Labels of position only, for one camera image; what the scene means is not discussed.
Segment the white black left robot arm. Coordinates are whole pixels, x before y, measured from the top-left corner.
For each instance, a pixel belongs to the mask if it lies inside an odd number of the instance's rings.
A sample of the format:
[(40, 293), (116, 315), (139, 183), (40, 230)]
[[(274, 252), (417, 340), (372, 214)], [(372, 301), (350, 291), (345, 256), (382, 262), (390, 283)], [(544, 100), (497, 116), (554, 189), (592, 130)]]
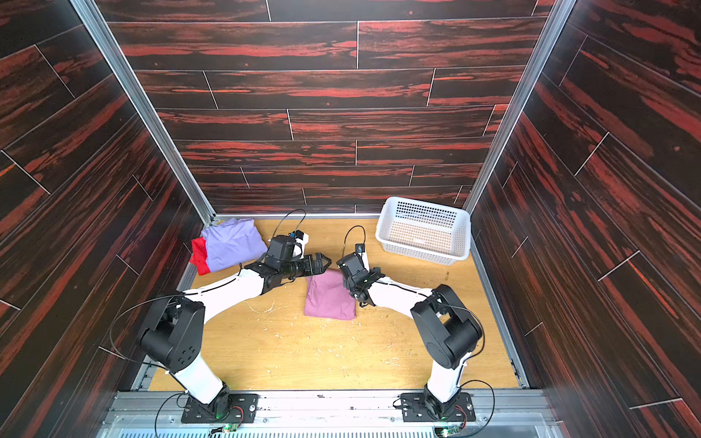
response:
[(309, 237), (301, 231), (277, 235), (268, 251), (239, 273), (183, 295), (152, 304), (137, 341), (139, 347), (175, 377), (191, 400), (219, 421), (231, 410), (228, 386), (204, 361), (204, 325), (216, 315), (280, 287), (285, 280), (324, 273), (332, 261), (321, 253), (306, 255)]

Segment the magenta t-shirt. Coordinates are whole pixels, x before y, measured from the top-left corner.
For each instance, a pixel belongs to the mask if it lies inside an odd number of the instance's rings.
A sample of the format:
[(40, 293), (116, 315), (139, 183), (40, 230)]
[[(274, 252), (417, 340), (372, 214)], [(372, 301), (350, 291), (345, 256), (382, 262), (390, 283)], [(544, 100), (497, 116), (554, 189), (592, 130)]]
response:
[(306, 316), (337, 320), (356, 318), (356, 300), (343, 285), (339, 270), (328, 269), (321, 275), (307, 277), (307, 282)]

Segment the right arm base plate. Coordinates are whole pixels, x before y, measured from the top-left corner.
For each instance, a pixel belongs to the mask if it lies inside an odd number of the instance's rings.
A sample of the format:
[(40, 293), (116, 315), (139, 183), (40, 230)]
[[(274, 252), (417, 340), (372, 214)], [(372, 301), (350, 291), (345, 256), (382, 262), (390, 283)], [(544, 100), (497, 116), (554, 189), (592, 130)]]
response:
[(459, 391), (442, 403), (434, 395), (424, 392), (405, 392), (399, 397), (396, 409), (402, 412), (405, 423), (460, 422), (474, 423), (476, 414), (470, 395)]

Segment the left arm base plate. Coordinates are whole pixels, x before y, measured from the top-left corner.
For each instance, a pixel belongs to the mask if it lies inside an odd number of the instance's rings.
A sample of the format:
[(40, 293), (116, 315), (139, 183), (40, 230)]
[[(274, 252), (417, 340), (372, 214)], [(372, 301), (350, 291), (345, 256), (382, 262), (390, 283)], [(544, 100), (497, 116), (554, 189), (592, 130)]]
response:
[(259, 395), (256, 393), (230, 393), (225, 399), (217, 396), (211, 403), (200, 403), (190, 396), (184, 408), (181, 422), (220, 423), (241, 425), (254, 423), (257, 415)]

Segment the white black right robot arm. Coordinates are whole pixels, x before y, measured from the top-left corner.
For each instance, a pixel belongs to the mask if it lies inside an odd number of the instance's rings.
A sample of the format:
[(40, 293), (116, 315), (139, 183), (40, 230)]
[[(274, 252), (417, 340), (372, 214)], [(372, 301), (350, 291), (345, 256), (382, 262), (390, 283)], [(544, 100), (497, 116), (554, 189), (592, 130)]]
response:
[(474, 313), (449, 286), (429, 289), (398, 283), (380, 268), (370, 268), (365, 253), (351, 253), (337, 265), (345, 288), (361, 305), (388, 308), (414, 321), (433, 360), (424, 388), (425, 405), (437, 419), (452, 414), (465, 364), (484, 335)]

